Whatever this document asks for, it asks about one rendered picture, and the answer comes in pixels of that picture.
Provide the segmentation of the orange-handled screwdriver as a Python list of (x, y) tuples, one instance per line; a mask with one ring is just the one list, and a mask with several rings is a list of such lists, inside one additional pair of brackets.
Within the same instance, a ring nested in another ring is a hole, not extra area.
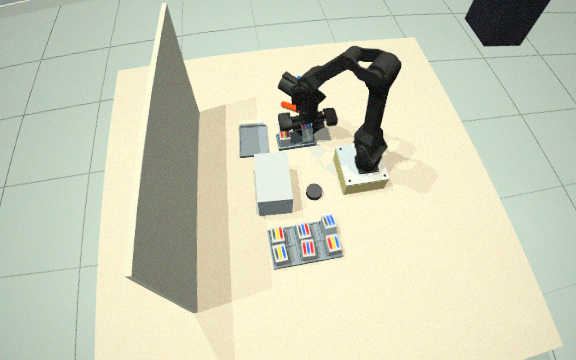
[(296, 112), (296, 105), (292, 106), (292, 104), (283, 101), (281, 102), (281, 107)]

